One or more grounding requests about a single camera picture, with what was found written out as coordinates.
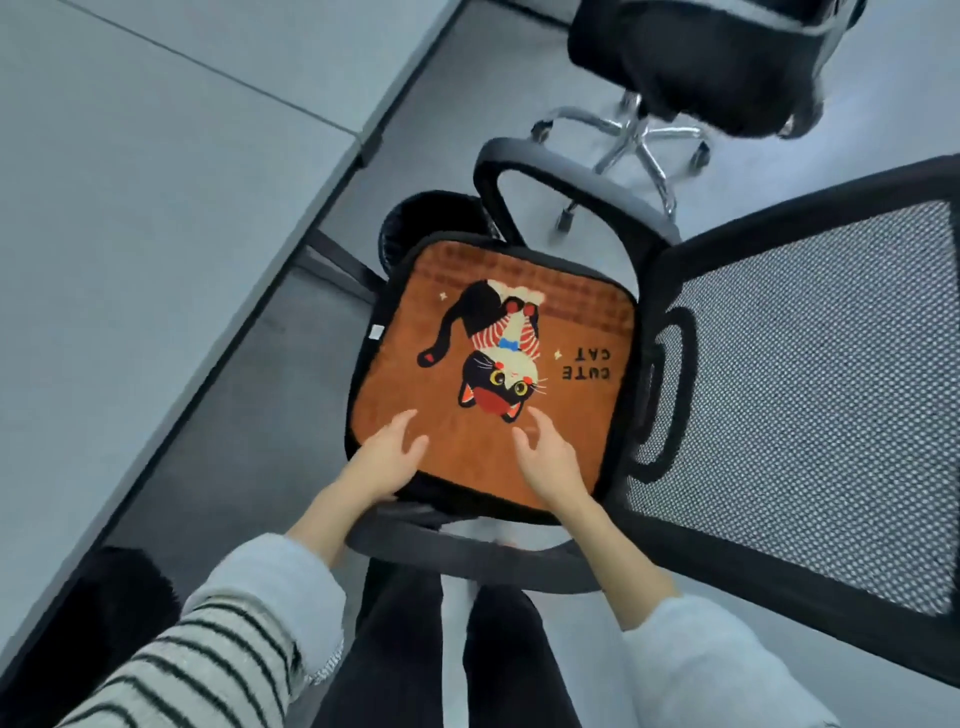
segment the black pants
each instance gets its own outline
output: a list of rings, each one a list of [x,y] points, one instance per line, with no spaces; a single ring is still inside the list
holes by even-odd
[[[440,576],[371,560],[357,637],[313,728],[442,728]],[[470,613],[470,728],[579,728],[540,613],[520,590],[483,587]]]

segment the cartoon cat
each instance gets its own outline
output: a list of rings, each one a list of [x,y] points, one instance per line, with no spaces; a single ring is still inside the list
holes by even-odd
[[[420,352],[423,368],[439,364],[450,349],[453,322],[462,319],[474,351],[464,362],[461,407],[480,409],[511,423],[534,392],[543,392],[540,356],[540,291],[511,288],[499,280],[478,280],[444,314],[437,340]]]

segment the sleeve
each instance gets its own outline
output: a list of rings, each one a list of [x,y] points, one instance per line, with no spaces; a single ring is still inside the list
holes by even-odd
[[[281,728],[302,689],[336,667],[345,601],[313,553],[260,536],[228,555],[180,621],[60,726]]]
[[[697,596],[666,599],[624,634],[650,728],[837,728],[746,624]]]

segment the orange seat cushion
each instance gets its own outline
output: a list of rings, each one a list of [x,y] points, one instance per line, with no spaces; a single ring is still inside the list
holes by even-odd
[[[363,443],[417,408],[420,469],[543,509],[516,463],[511,427],[536,443],[534,405],[577,451],[593,492],[634,340],[636,302],[614,283],[445,240],[420,252],[353,404]]]

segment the gray floor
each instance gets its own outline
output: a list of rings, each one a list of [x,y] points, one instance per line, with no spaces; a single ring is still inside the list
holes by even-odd
[[[710,167],[694,179],[680,174],[692,144],[658,146],[664,168],[678,176],[684,236],[831,184],[960,152],[957,27],[960,4],[954,0],[914,0],[908,7],[871,0],[828,66],[826,116],[807,137],[717,137]],[[612,111],[618,89],[572,67],[564,44],[555,30],[474,0],[324,230],[376,266],[376,235],[389,209],[424,189],[470,191],[473,160],[487,139],[525,135],[540,114],[560,104]],[[593,162],[607,141],[558,126],[549,143]],[[612,177],[657,202],[638,163],[624,161]],[[558,194],[509,177],[504,187],[531,246],[636,288],[624,278],[626,256],[615,238],[589,213],[578,213],[571,234],[560,239],[550,232],[563,206]],[[365,322],[362,304],[299,275],[286,280],[112,540],[145,547],[186,594],[232,547],[292,522],[344,461],[347,387]],[[533,546],[556,538],[519,529],[515,540]],[[359,557],[338,570],[353,605],[348,611],[355,608],[363,570]],[[748,621],[848,728],[939,728],[960,715],[960,691],[703,585],[683,584]],[[601,668],[619,659],[602,601],[554,597],[539,606],[585,727],[628,724],[621,711],[629,712],[629,703],[616,675]],[[308,720],[319,696],[300,706],[292,722]],[[607,708],[601,708],[604,701]]]

